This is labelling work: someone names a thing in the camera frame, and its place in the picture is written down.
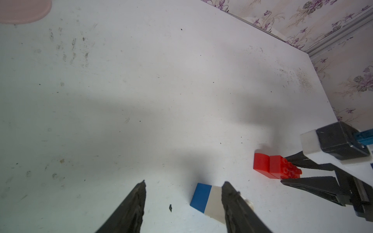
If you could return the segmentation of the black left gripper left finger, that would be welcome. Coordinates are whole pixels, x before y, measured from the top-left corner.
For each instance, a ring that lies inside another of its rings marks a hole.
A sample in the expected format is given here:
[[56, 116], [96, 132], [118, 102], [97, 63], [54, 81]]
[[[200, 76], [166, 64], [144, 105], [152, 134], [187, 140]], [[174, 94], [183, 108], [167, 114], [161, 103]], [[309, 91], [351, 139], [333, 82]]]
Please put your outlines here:
[[146, 201], [146, 183], [138, 183], [96, 233], [139, 233]]

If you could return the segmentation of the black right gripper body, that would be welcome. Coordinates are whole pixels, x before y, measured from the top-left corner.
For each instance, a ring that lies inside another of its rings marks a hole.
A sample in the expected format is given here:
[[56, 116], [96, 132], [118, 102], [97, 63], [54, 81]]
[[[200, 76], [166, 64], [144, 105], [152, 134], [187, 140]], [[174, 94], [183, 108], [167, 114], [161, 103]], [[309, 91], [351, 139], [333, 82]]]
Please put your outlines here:
[[335, 169], [335, 174], [345, 204], [353, 206], [358, 217], [373, 222], [373, 188], [339, 168]]

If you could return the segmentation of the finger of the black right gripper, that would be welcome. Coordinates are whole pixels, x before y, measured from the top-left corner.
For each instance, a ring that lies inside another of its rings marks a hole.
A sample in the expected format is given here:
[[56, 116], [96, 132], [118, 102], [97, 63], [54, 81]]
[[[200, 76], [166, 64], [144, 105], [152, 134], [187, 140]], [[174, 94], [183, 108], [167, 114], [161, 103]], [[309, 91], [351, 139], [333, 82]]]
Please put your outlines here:
[[332, 176], [284, 179], [283, 185], [297, 188], [340, 206], [351, 205], [350, 193]]
[[306, 157], [303, 151], [296, 153], [294, 155], [285, 157], [285, 159], [295, 165], [296, 167], [313, 169], [313, 170], [326, 170], [326, 171], [335, 171], [338, 168], [332, 164], [317, 164], [308, 157]]

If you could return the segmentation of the red curved lego brick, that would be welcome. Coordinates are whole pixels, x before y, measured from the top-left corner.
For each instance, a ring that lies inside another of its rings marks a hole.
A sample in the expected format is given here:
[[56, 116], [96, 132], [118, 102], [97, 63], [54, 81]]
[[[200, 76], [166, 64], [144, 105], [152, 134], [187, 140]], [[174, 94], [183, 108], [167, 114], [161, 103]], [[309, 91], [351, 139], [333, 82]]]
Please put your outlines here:
[[268, 155], [255, 153], [253, 169], [270, 179], [273, 178], [270, 174], [270, 157]]

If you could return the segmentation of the pink pen cup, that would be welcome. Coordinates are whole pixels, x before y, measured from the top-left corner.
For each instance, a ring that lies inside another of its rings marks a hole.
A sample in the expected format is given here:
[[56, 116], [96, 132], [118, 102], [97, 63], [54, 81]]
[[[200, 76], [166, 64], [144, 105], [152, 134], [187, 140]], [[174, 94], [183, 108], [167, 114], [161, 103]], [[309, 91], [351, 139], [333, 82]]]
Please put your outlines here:
[[44, 18], [51, 7], [51, 0], [1, 0], [1, 23], [32, 23]]

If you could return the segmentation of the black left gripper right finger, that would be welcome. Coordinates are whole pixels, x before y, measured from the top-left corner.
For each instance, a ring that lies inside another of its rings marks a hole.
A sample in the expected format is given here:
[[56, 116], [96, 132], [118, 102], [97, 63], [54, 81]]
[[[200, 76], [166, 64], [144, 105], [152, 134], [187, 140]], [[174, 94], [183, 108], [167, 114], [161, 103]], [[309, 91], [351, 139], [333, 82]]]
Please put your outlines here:
[[228, 181], [222, 186], [221, 201], [229, 233], [271, 233], [246, 201]]

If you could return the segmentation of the blue lego brick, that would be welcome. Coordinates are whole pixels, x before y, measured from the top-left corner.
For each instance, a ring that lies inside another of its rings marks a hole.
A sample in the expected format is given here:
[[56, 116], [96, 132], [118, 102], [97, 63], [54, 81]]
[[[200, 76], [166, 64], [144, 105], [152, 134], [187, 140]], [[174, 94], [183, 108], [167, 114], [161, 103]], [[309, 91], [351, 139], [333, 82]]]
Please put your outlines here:
[[190, 206], [201, 213], [205, 213], [211, 189], [211, 185], [197, 183]]

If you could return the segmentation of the long red lego brick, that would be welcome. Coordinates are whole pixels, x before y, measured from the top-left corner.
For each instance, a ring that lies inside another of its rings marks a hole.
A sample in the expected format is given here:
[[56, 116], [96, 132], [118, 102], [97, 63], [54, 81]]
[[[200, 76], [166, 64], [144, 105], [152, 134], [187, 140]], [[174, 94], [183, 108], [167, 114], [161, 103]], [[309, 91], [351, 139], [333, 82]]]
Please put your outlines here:
[[269, 173], [277, 179], [298, 179], [302, 171], [280, 155], [270, 156]]

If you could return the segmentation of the white lego brick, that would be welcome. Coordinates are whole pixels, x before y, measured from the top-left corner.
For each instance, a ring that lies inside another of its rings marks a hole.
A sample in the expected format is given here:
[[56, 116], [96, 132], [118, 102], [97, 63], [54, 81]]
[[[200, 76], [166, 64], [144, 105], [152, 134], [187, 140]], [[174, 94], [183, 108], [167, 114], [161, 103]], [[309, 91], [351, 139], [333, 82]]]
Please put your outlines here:
[[202, 211], [206, 216], [222, 223], [225, 223], [225, 210], [222, 203], [222, 187], [212, 186], [207, 192], [204, 200], [205, 207]]

